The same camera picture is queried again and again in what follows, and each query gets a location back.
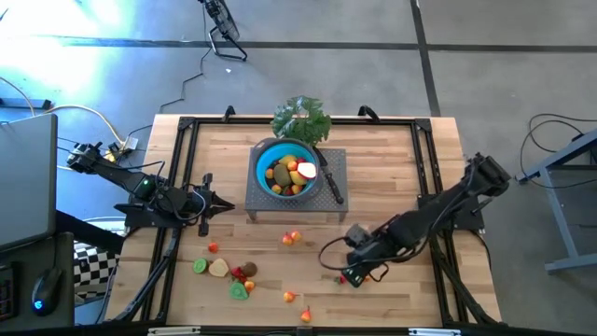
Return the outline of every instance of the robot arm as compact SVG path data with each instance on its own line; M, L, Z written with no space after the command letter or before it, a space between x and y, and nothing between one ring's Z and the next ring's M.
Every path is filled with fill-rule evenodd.
M413 258L420 252L415 253L417 244L423 240L420 247L423 249L429 236L443 229L465 201L479 195L499 196L507 190L509 179L509 174L492 157L477 154L469 161L458 184L439 193L421 209L393 217L373 232L353 225L343 237L354 250L347 254L348 266L341 268L342 274L351 285L359 287L372 270L385 262ZM410 254L398 255L399 251Z
M168 187L160 173L131 172L130 168L105 159L99 150L101 144L76 144L67 164L76 172L99 175L131 194L129 203L115 206L127 215L127 226L180 228L201 217L200 236L205 236L208 233L206 218L234 208L234 204L220 199L209 190L211 174L204 176L203 184L193 186L191 192Z

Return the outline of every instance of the apple slice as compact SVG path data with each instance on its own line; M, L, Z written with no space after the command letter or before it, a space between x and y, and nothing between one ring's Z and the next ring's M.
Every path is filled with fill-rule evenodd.
M306 179L312 179L317 176L315 165L310 162L302 162L297 166L297 172Z

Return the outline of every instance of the black and white checkered pattern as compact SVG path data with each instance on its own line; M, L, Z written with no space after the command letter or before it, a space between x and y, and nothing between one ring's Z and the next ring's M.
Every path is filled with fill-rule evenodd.
M119 255L87 244L75 244L75 293L82 299L104 295L101 291L77 291L78 287L106 284L112 270L118 264Z

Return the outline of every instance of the butcher block tabletop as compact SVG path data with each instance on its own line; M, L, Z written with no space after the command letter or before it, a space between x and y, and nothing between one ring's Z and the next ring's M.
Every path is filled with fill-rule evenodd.
M168 175L180 117L206 116L155 117L145 163L166 161L162 176ZM237 119L246 117L234 116ZM453 118L431 118L431 122L443 186L448 189L460 180L465 167L456 122ZM175 182L177 187L182 184L189 133L182 148ZM354 223L372 230L395 214L416 208L420 190L410 128L333 125L328 140L318 145L346 150L349 212L341 224L337 214L326 213L260 213L257 222L251 222L243 209L249 148L266 137L272 137L271 126L267 124L200 127L191 183L199 185L204 174L213 173L212 190L222 199L236 204L236 209L212 218L207 237L198 236L197 226L183 230L167 323L296 326L303 324L300 315L309 307L312 326L440 326L428 248L406 263L390 264L390 272L380 283L368 281L359 288L334 282L340 272L323 268L317 259L325 243L344 235ZM423 160L428 162L422 134L421 143ZM155 174L157 170L158 166L153 166L146 168L145 172ZM433 192L431 179L428 185ZM120 313L147 279L156 231L141 229L126 240L115 275L107 319ZM300 231L302 240L291 246L284 245L282 237L291 231ZM170 233L166 237L167 245ZM457 231L453 239L463 282L485 311L499 320L483 245L467 231ZM216 254L207 249L211 242L219 246ZM348 251L344 244L335 244L324 254L324 261L342 266ZM247 261L254 262L258 271L251 280L256 286L249 299L237 301L230 297L229 277L195 274L192 266L198 258L222 258L230 268ZM156 287L152 315L160 306L162 281L163 276ZM447 278L446 283L451 314L457 316L453 290ZM297 295L293 302L284 301L286 291Z

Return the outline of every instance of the knife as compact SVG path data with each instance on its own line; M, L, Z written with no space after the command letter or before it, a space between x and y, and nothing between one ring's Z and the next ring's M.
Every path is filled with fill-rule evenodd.
M326 177L327 184L332 189L334 193L334 197L336 198L336 202L338 204L344 203L344 199L340 196L340 190L332 177L332 172L329 171L329 167L327 166L327 160L324 158L324 155L317 149L317 147L313 147L313 151L317 154L317 158L319 159L319 165L321 166L321 170L324 171L324 176Z

